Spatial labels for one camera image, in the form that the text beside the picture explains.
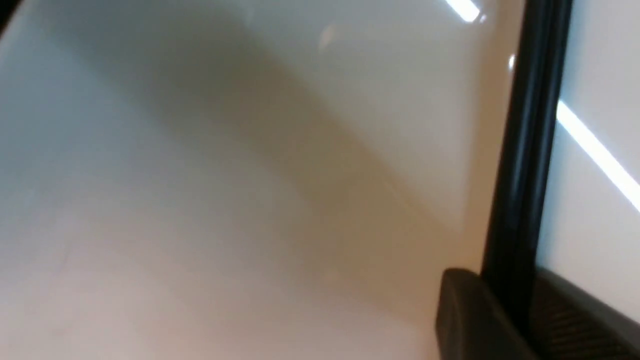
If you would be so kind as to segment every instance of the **white paint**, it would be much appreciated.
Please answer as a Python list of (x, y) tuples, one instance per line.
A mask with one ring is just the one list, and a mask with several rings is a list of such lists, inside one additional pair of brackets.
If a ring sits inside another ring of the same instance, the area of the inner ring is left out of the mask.
[(436, 358), (508, 102), (522, 4), (494, 5), (25, 0), (0, 358)]
[(640, 322), (640, 3), (575, 3), (538, 262)]

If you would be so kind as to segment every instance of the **black plastic trim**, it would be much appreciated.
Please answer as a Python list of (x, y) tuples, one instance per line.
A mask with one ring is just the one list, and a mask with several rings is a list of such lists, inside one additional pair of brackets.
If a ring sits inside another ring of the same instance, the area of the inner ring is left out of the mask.
[(476, 274), (442, 274), (436, 333), (442, 360), (538, 360)]
[(21, 2), (21, 0), (5, 0), (0, 2), (0, 37)]
[(572, 0), (528, 0), (482, 278), (527, 329)]
[(640, 325), (566, 279), (536, 274), (529, 342), (543, 359), (640, 359)]

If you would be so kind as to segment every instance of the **glossy surface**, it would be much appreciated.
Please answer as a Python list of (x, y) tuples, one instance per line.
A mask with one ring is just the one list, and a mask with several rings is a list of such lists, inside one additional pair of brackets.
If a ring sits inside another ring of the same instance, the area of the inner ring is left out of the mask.
[(0, 357), (436, 358), (522, 11), (454, 3), (26, 0), (0, 42)]
[(538, 262), (640, 322), (638, 12), (575, 2)]

